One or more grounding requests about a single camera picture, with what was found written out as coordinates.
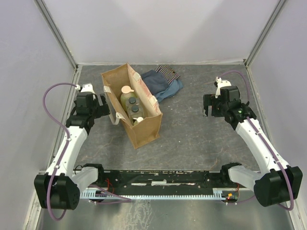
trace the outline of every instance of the gray wall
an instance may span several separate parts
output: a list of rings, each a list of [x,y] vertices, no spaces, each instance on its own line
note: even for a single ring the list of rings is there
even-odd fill
[[[52,84],[72,80],[73,68],[32,0],[0,4],[0,223],[22,228],[46,169],[59,127],[45,114],[42,97]],[[67,88],[51,92],[47,106],[61,118]]]
[[[303,171],[303,197],[307,192],[306,12],[307,1],[288,1],[251,65],[272,141],[292,166]]]
[[[157,64],[242,61],[278,0],[45,2],[79,64]]]

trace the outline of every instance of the metal floor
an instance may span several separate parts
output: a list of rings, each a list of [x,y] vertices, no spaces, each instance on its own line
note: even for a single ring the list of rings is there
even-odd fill
[[[96,93],[103,92],[101,73],[117,66],[83,66],[79,84],[91,82]],[[132,65],[140,74],[157,66]],[[252,170],[258,165],[248,147],[223,118],[202,116],[202,97],[214,93],[215,77],[228,70],[246,73],[244,65],[174,65],[184,88],[160,103],[163,113],[160,138],[135,150],[120,123],[109,117],[95,120],[76,165],[101,163],[105,169],[134,170],[220,170],[229,162],[240,162]],[[227,79],[238,86],[242,101],[247,91],[238,74]],[[258,114],[254,99],[250,107]]]
[[[242,191],[242,200],[253,193]],[[60,216],[62,210],[55,212]],[[44,209],[36,230],[293,230],[279,206],[262,207],[256,199],[226,206],[214,200],[135,200],[133,204],[97,205],[80,201],[54,222]]]
[[[83,66],[80,84],[91,82],[103,92],[100,73],[116,66]],[[132,66],[140,74],[156,66]],[[109,117],[95,122],[79,153],[77,164],[101,163],[105,169],[215,170],[223,164],[240,162],[258,170],[257,163],[241,137],[223,118],[202,116],[202,96],[214,93],[216,76],[228,70],[246,74],[243,65],[174,65],[184,88],[160,103],[163,112],[160,138],[135,150],[121,124]],[[239,75],[227,79],[247,97]],[[258,114],[254,99],[250,107]],[[240,200],[252,196],[241,191]],[[255,199],[237,206],[210,200],[137,200],[132,204],[94,206],[80,201],[54,222],[42,210],[37,230],[292,230],[289,213],[278,206],[262,207]]]

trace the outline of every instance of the jute bag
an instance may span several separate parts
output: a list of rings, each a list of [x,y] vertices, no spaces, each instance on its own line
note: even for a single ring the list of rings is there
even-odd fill
[[[122,122],[134,148],[137,149],[160,137],[158,132],[163,114],[156,98],[149,92],[141,76],[129,64],[102,73],[101,76],[106,96],[116,113],[115,118],[110,115],[111,121],[114,125],[119,121]],[[134,90],[144,106],[146,118],[135,126],[132,125],[120,103],[121,88],[125,85]]]

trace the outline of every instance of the white bag handle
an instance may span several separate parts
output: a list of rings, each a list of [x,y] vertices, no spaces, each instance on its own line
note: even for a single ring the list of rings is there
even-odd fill
[[[157,100],[157,98],[155,96],[152,96],[150,99],[149,99],[149,102],[150,104],[152,104],[152,106],[154,106],[154,104],[157,103],[157,105],[159,106],[159,102]]]
[[[111,103],[111,101],[110,101],[109,96],[108,96],[107,93],[108,93],[108,92],[111,93],[111,90],[110,90],[110,88],[109,88],[108,86],[104,86],[104,92],[105,92],[105,96],[106,96],[106,102],[107,102],[107,104],[108,104],[108,106],[109,106],[109,109],[110,109],[110,106],[112,106],[112,103]],[[118,112],[115,113],[115,118],[114,118],[111,109],[110,109],[110,115],[109,115],[109,117],[110,117],[110,120],[111,120],[112,124],[114,124],[114,125],[118,125],[118,124],[119,124],[119,121],[120,121],[121,119],[124,119],[124,120],[125,120],[125,117],[124,117],[121,113],[118,113]]]

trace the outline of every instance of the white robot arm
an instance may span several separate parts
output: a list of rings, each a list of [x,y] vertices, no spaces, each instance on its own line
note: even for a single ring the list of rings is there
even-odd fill
[[[211,106],[213,116],[224,117],[243,138],[260,168],[260,173],[256,173],[240,163],[230,163],[221,170],[226,179],[254,191],[259,203],[265,207],[296,199],[303,177],[301,170],[291,167],[276,151],[248,106],[249,102],[241,102],[238,87],[218,77],[214,84],[216,94],[203,97],[204,115],[208,116]]]
[[[53,184],[50,195],[51,208],[74,210],[79,203],[80,193],[90,184],[102,178],[104,171],[101,164],[86,164],[80,173],[72,176],[80,148],[93,127],[94,120],[110,114],[105,96],[101,94],[100,97],[103,105],[99,105],[92,84],[83,85],[77,94],[75,107],[66,122],[70,137],[65,134],[64,140],[46,173],[37,175],[34,180],[41,207],[47,208],[47,185],[50,183],[55,168],[57,168],[56,174],[51,182]],[[58,164],[67,140],[69,141],[68,147]]]

